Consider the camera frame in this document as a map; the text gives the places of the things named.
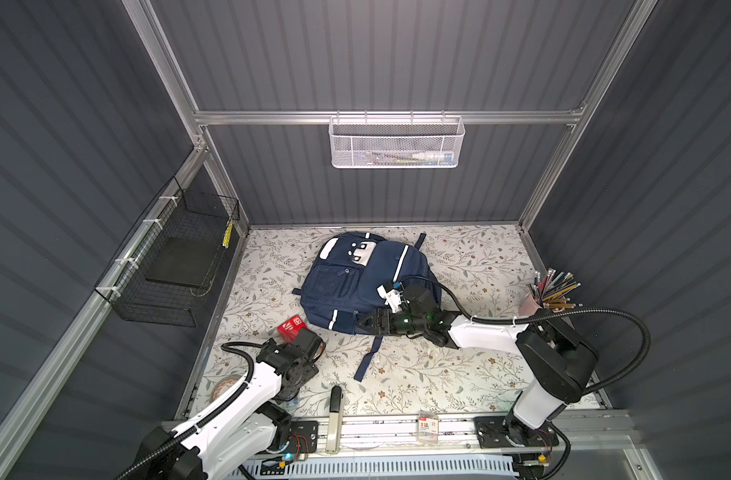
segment floral pattern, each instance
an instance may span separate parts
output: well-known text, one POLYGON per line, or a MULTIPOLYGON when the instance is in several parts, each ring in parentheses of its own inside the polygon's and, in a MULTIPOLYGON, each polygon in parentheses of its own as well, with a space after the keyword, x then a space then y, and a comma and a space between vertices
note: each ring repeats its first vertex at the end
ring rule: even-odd
MULTIPOLYGON (((410 226, 349 229, 421 247, 437 279, 467 310, 483 316, 511 316, 527 295, 533 265, 515 226, 410 226)), ((343 229, 252 230, 227 302, 193 412, 211 401, 218 382, 245 372, 243 360, 219 348, 231 340, 263 342, 275 328, 304 312, 291 290, 301 286, 325 240, 343 229)), ((443 296, 443 306, 453 308, 443 296)), ((494 350, 440 348, 429 341, 386 337, 362 382, 352 379, 373 337, 346 335, 311 326, 326 342, 320 373, 283 407, 295 416, 327 416, 330 391, 344 391, 346 415, 507 411, 533 379, 518 355, 494 350)), ((573 408, 599 408, 594 395, 573 408)))

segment backpack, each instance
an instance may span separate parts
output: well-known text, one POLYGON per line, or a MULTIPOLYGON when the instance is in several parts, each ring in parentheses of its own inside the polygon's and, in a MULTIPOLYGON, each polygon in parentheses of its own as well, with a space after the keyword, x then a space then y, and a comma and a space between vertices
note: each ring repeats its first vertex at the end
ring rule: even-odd
MULTIPOLYGON (((333 236, 318 252, 302 288, 294 289, 302 297, 307 320, 336 332, 372 334, 359 329, 357 322, 387 305, 376 291, 380 285, 408 275, 436 280, 427 256, 418 250, 425 237, 421 234, 416 245, 408 245, 362 232, 333 236)), ((440 304, 439 287, 418 279, 405 285, 413 283, 430 290, 440 304)))

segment white reflective stripe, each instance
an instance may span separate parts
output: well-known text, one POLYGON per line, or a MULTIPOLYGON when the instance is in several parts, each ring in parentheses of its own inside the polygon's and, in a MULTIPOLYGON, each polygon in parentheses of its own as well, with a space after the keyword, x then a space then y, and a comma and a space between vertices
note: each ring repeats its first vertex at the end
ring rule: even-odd
POLYGON ((336 323, 336 315, 339 314, 338 310, 333 311, 333 317, 331 317, 331 323, 328 324, 328 330, 333 330, 333 324, 336 323))
POLYGON ((326 246, 323 246, 322 250, 320 251, 320 258, 322 258, 323 260, 328 258, 328 254, 331 253, 331 250, 333 249, 333 246, 336 245, 337 240, 338 238, 332 238, 331 240, 328 240, 326 246))
POLYGON ((395 276, 392 277, 393 282, 398 281, 398 275, 400 274, 400 267, 403 266, 403 259, 405 258, 405 254, 409 251, 409 246, 406 245, 403 249, 403 255, 400 255, 400 261, 398 262, 398 270, 395 270, 395 276))

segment gray wall panel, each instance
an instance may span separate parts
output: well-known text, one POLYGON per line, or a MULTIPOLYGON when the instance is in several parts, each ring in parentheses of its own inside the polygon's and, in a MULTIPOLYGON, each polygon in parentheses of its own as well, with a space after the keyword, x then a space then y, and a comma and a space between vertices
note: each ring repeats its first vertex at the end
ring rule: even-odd
MULTIPOLYGON (((0 423, 191 148, 122 5, 0 1, 0 423)), ((203 334, 112 315, 9 477, 119 472, 203 334)))
POLYGON ((516 220, 565 131, 467 127, 450 169, 338 169, 325 126, 209 127, 253 224, 516 220))
POLYGON ((154 0, 203 110, 567 109, 631 0, 154 0))
MULTIPOLYGON (((731 2, 659 2, 531 234, 581 302, 648 323, 648 358, 607 390, 666 478, 731 475, 731 2)), ((577 328, 601 377, 639 345, 577 328)))

